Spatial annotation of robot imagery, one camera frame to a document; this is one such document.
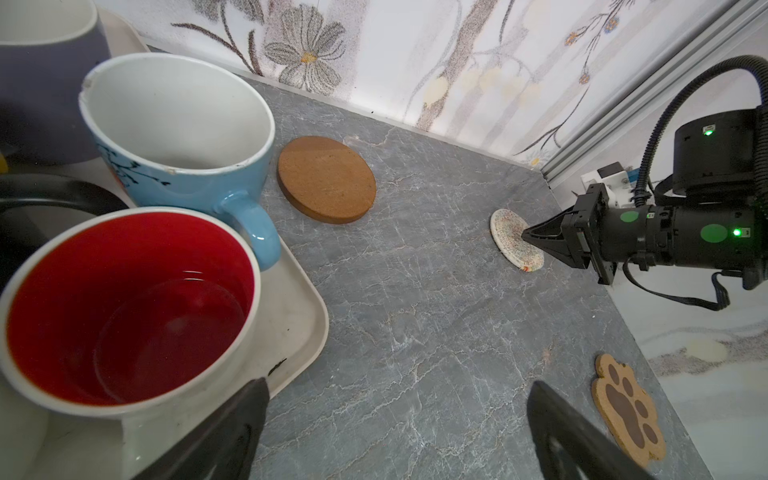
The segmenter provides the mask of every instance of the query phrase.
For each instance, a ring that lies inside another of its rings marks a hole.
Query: flower
[[[539,168],[546,165],[549,159],[552,157],[552,151],[547,148],[532,148],[527,155],[525,155],[524,162],[532,167],[536,167],[541,164]]]
[[[565,39],[565,46],[570,47],[579,39],[580,35],[575,31],[572,31],[568,38]]]
[[[339,22],[323,27],[323,16],[317,8],[305,4],[288,8],[280,20],[283,41],[264,47],[267,58],[286,65],[278,81],[313,93],[333,93],[341,77],[327,62],[344,55],[341,39],[346,31],[344,27]]]
[[[197,13],[205,15],[212,22],[218,22],[219,10],[227,1],[244,13],[248,20],[264,23],[264,12],[259,3],[260,0],[192,0],[192,5]]]
[[[618,17],[611,17],[608,19],[607,22],[605,22],[605,26],[603,27],[603,31],[605,33],[611,33],[617,26],[619,25],[619,18]]]

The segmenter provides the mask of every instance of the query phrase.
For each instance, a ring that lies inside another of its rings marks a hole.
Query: coaster
[[[358,220],[373,206],[376,179],[354,150],[325,137],[299,137],[280,152],[277,183],[298,211],[325,223]]]
[[[524,272],[532,272],[544,266],[544,254],[520,236],[528,224],[511,210],[496,210],[491,215],[491,235],[498,249],[507,260]]]
[[[637,384],[631,367],[604,353],[594,363],[592,399],[622,450],[643,468],[667,456],[654,401]]]

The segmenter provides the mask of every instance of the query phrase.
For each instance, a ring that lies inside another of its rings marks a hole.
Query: gray marble countertop
[[[251,478],[540,478],[525,417],[543,379],[602,432],[594,358],[633,366],[655,399],[667,457],[658,478],[709,472],[605,288],[547,256],[523,273],[488,221],[558,212],[538,172],[252,82],[272,108],[276,152],[295,137],[342,141],[378,193],[361,220],[316,222],[275,181],[263,204],[328,306],[325,349],[269,406]]]

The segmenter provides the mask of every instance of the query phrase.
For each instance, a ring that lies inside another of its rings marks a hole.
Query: mug handle
[[[225,198],[220,209],[235,217],[248,233],[259,269],[263,272],[280,260],[280,237],[266,211],[246,192]]]
[[[109,190],[51,174],[0,175],[0,213],[9,208],[47,205],[104,215],[128,208]]]

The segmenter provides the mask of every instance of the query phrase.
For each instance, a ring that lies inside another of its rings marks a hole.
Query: mug rim
[[[146,158],[139,157],[138,155],[133,154],[132,152],[116,144],[98,127],[98,125],[96,125],[96,122],[91,116],[91,112],[88,108],[88,99],[87,99],[88,91],[90,90],[91,85],[94,83],[95,78],[103,71],[106,71],[109,68],[112,68],[119,64],[128,63],[130,61],[141,60],[145,58],[173,58],[173,59],[182,60],[182,61],[189,61],[190,63],[203,65],[204,67],[208,67],[222,74],[225,74],[227,77],[248,87],[250,92],[253,93],[256,96],[256,99],[262,104],[262,106],[264,106],[264,109],[266,110],[266,115],[269,119],[270,132],[266,137],[266,141],[264,142],[264,145],[255,154],[251,155],[245,160],[239,161],[235,164],[227,165],[225,167],[183,168],[183,167],[172,167],[170,165],[163,165],[163,164],[159,164],[157,162],[148,160]],[[129,160],[138,162],[139,164],[146,165],[148,167],[152,167],[156,170],[161,170],[161,171],[169,172],[172,174],[218,175],[218,174],[225,174],[232,171],[240,170],[242,168],[248,167],[249,165],[255,164],[258,160],[263,158],[266,155],[266,153],[269,151],[269,149],[272,148],[272,145],[274,144],[274,141],[275,141],[275,117],[272,115],[272,110],[270,109],[270,106],[266,103],[266,101],[261,96],[261,94],[258,91],[256,91],[256,88],[253,88],[253,86],[251,86],[247,81],[243,80],[242,78],[238,77],[234,73],[222,67],[213,65],[211,63],[208,63],[207,61],[198,60],[197,58],[192,58],[192,57],[185,57],[183,55],[174,55],[170,53],[146,53],[145,52],[145,53],[132,53],[128,55],[122,55],[120,57],[114,57],[106,61],[103,61],[99,65],[96,65],[91,71],[89,71],[87,75],[85,75],[85,78],[83,79],[83,83],[81,86],[80,94],[78,95],[78,106],[80,108],[80,115],[82,115],[83,120],[85,121],[85,124],[88,126],[91,132],[93,132],[93,134],[98,138],[99,141],[103,141],[109,146],[109,148],[117,151],[119,154],[123,155]]]
[[[250,308],[245,317],[243,326],[240,328],[237,336],[227,347],[227,349],[224,350],[224,352],[221,353],[221,355],[219,355],[219,357],[205,370],[195,375],[195,377],[192,379],[179,385],[175,389],[169,390],[162,395],[141,400],[140,402],[125,403],[114,406],[99,406],[71,402],[46,392],[41,387],[34,384],[22,373],[18,365],[16,365],[16,361],[13,360],[13,356],[11,355],[10,349],[8,347],[8,315],[10,313],[10,309],[16,293],[27,279],[29,273],[40,263],[43,258],[61,246],[65,241],[71,239],[80,232],[115,218],[152,213],[182,214],[200,218],[201,220],[212,223],[213,225],[219,227],[221,230],[224,230],[240,244],[240,246],[243,248],[243,251],[248,256],[248,260],[251,264],[251,270],[253,272],[253,300],[251,301]],[[45,407],[46,409],[54,410],[56,412],[66,413],[69,415],[101,418],[118,418],[123,415],[140,412],[142,410],[150,409],[154,406],[165,403],[166,401],[185,393],[196,385],[199,385],[207,377],[209,377],[211,373],[219,369],[219,367],[221,367],[222,364],[233,355],[235,350],[241,346],[243,339],[246,337],[250,329],[253,328],[253,324],[255,323],[256,319],[256,311],[259,307],[260,295],[261,273],[259,270],[259,264],[256,260],[256,255],[254,255],[250,246],[246,243],[242,236],[221,220],[211,217],[210,215],[197,212],[195,210],[188,210],[178,207],[128,208],[125,210],[113,212],[111,214],[101,215],[99,217],[95,217],[75,225],[74,227],[50,239],[45,245],[40,247],[23,263],[8,281],[8,285],[2,291],[2,294],[0,294],[0,329],[2,330],[0,333],[0,371],[2,371],[2,373],[5,375],[5,378],[17,392],[21,393],[24,397],[30,399],[37,405]]]
[[[52,45],[56,43],[63,43],[65,41],[74,40],[76,38],[80,38],[81,36],[87,34],[93,28],[96,26],[96,22],[98,22],[98,10],[96,9],[96,4],[93,0],[82,0],[84,3],[88,4],[88,9],[90,10],[91,17],[88,19],[88,23],[85,24],[83,28],[80,28],[77,31],[73,31],[71,33],[67,33],[65,35],[61,35],[58,37],[53,38],[46,38],[42,40],[27,40],[27,41],[7,41],[7,40],[0,40],[0,47],[31,47],[31,46],[39,46],[39,45]]]

